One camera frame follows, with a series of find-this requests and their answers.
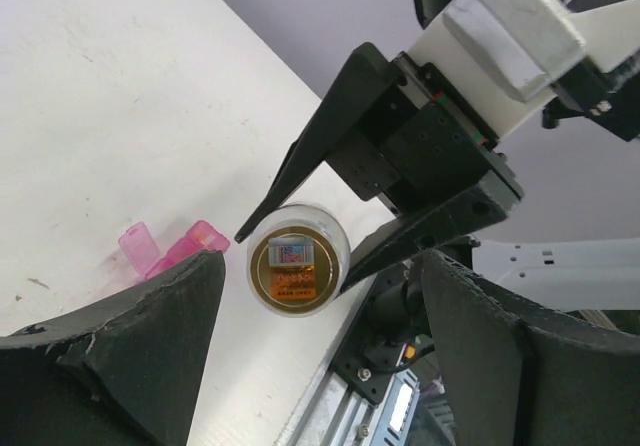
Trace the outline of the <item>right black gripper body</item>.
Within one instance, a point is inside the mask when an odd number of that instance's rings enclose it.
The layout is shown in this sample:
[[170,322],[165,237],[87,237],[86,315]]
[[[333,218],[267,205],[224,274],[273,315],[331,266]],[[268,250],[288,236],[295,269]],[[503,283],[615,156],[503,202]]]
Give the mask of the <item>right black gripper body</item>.
[[338,142],[326,161],[363,201],[379,199],[394,215],[445,202],[493,172],[518,199],[524,191],[498,138],[432,64],[405,53],[387,89]]

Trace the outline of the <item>pink pill organizer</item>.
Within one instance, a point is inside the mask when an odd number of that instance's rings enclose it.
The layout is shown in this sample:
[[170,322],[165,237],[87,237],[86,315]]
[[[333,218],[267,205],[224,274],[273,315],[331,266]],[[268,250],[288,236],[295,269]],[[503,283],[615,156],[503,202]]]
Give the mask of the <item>pink pill organizer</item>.
[[230,247],[229,239],[204,220],[196,221],[166,252],[160,250],[144,222],[128,228],[118,244],[136,272],[138,283],[159,275],[201,250],[225,253]]

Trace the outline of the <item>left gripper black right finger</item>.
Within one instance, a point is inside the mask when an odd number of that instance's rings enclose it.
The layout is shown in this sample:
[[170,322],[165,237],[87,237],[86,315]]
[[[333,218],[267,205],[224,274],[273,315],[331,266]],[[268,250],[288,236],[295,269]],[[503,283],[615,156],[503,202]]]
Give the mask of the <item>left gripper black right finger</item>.
[[421,284],[459,445],[636,445],[639,338],[428,250]]

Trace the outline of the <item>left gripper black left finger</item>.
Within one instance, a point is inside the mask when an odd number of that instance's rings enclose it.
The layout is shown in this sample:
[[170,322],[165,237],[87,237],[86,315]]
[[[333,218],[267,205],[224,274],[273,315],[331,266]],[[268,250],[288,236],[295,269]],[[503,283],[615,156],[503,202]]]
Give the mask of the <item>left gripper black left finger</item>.
[[225,281],[219,252],[1,340],[5,445],[184,445]]

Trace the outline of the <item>clear pill bottle orange cap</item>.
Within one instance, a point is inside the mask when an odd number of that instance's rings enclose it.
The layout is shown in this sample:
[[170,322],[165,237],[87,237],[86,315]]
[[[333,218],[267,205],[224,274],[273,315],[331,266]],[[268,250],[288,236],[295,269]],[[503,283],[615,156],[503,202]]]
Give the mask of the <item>clear pill bottle orange cap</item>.
[[337,298],[350,256],[346,232],[328,210],[285,205],[267,215],[248,239],[248,284],[271,311],[310,316]]

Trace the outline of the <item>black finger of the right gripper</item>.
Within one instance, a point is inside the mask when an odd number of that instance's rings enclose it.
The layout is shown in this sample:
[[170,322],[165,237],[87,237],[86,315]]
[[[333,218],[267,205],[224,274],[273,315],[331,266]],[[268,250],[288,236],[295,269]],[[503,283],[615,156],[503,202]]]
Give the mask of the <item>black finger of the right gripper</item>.
[[399,70],[370,42],[355,48],[300,136],[291,144],[266,196],[234,236],[245,241],[325,161],[387,90]]
[[340,291],[427,249],[505,221],[523,197],[519,187],[474,185],[437,206],[380,226],[352,251]]

